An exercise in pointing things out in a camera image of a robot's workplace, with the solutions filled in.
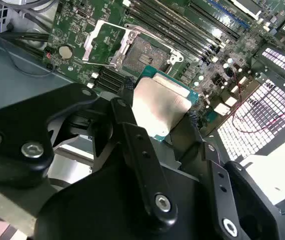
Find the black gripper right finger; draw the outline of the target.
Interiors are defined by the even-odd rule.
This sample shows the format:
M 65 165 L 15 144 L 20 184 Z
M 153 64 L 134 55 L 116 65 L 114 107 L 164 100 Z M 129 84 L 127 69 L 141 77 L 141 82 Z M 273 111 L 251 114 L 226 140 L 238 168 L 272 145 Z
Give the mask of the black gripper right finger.
M 214 236 L 220 240 L 281 240 L 280 215 L 244 167 L 221 163 L 203 140 L 196 116 L 187 112 L 170 132 L 179 169 L 196 177 Z

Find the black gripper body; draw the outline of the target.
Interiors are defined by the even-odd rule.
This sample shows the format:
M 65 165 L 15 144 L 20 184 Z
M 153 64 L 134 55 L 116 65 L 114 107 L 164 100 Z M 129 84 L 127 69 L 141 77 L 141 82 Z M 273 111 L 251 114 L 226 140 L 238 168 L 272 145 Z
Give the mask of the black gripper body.
M 155 232 L 144 215 L 136 181 L 124 163 L 75 182 L 54 194 L 41 209 L 38 240 L 213 240 L 216 233 L 200 183 L 163 167 L 178 218 L 168 231 Z

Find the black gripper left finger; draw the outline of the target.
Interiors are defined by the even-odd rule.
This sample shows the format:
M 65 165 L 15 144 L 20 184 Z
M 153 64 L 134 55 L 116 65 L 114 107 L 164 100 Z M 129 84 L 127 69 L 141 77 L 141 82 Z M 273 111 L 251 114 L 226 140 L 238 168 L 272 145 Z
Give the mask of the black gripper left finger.
M 84 133 L 93 138 L 97 170 L 92 174 L 125 164 L 151 229 L 170 229 L 178 208 L 146 130 L 137 125 L 125 100 L 106 100 L 79 83 L 0 109 L 0 184 L 40 184 L 54 160 L 54 149 Z

